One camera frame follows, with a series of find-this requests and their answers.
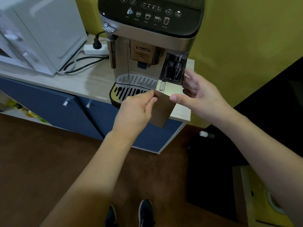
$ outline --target black control panel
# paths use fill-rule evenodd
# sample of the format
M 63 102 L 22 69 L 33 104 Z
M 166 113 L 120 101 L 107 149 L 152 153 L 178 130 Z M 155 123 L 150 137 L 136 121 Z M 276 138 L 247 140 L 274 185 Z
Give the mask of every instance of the black control panel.
M 204 11 L 162 0 L 99 0 L 104 17 L 178 38 L 192 38 L 200 28 Z

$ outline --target forearm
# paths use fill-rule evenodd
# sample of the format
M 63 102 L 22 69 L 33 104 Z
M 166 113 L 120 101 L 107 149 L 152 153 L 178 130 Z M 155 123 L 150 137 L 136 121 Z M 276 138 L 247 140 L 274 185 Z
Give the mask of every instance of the forearm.
M 236 111 L 216 126 L 235 143 L 293 223 L 302 225 L 303 159 Z
M 107 134 L 102 145 L 42 226 L 103 226 L 133 140 Z

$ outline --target foot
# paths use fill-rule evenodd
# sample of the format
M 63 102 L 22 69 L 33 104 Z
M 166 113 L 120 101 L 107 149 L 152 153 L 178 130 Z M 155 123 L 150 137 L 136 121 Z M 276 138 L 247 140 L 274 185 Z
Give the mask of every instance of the foot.
M 150 200 L 143 200 L 139 206 L 139 227 L 153 227 L 156 222 L 154 222 L 154 212 L 152 209 L 152 203 Z
M 113 205 L 109 206 L 104 227 L 116 227 L 116 211 Z

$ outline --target blue cabinet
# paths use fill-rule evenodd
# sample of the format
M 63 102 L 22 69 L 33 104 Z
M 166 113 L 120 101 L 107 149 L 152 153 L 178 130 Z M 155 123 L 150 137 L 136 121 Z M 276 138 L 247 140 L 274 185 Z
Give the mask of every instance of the blue cabinet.
M 0 77 L 0 91 L 51 125 L 103 140 L 73 95 Z
M 112 130 L 118 109 L 109 103 L 103 103 L 96 100 L 78 97 L 80 102 L 89 108 L 86 110 L 96 126 L 105 136 Z M 169 141 L 173 134 L 182 125 L 182 122 L 169 119 L 163 129 L 155 127 L 150 123 L 138 136 L 134 143 L 134 147 L 159 153 L 162 147 Z

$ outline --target white power strip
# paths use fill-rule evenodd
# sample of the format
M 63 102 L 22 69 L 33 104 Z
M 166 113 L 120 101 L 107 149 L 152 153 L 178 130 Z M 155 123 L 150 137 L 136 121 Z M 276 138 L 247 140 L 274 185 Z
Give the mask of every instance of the white power strip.
M 94 49 L 92 44 L 84 45 L 84 53 L 85 55 L 108 55 L 107 43 L 101 43 L 102 48 Z

